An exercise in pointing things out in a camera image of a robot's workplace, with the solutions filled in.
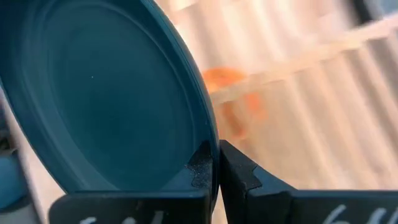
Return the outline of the teal plate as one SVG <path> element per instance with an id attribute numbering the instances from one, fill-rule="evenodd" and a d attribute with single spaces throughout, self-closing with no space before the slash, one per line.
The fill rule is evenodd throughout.
<path id="1" fill-rule="evenodd" d="M 154 0 L 0 0 L 0 87 L 41 213 L 77 192 L 218 196 L 200 71 Z"/>

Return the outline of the red transparent plate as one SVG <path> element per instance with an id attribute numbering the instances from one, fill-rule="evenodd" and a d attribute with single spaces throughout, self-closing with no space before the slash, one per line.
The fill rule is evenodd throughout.
<path id="1" fill-rule="evenodd" d="M 214 67 L 202 72 L 206 89 L 209 94 L 214 94 L 236 83 L 241 83 L 247 75 L 231 67 Z M 250 112 L 250 115 L 257 116 L 259 119 L 266 117 L 266 110 L 261 106 L 259 94 L 248 93 L 243 96 L 244 104 Z M 227 101 L 220 105 L 219 114 L 224 119 L 230 130 L 231 137 L 234 140 L 241 140 L 247 136 L 247 127 L 243 121 L 234 112 L 236 103 Z"/>

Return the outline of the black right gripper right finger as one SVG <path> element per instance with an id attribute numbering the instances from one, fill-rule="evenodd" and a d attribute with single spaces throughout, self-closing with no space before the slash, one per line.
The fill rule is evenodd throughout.
<path id="1" fill-rule="evenodd" d="M 398 224 L 398 190 L 298 190 L 226 140 L 220 187 L 228 224 Z"/>

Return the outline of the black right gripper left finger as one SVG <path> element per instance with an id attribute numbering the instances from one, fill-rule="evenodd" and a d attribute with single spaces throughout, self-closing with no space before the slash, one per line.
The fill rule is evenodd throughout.
<path id="1" fill-rule="evenodd" d="M 49 224 L 210 224 L 213 155 L 204 141 L 183 169 L 156 191 L 66 194 L 49 210 Z"/>

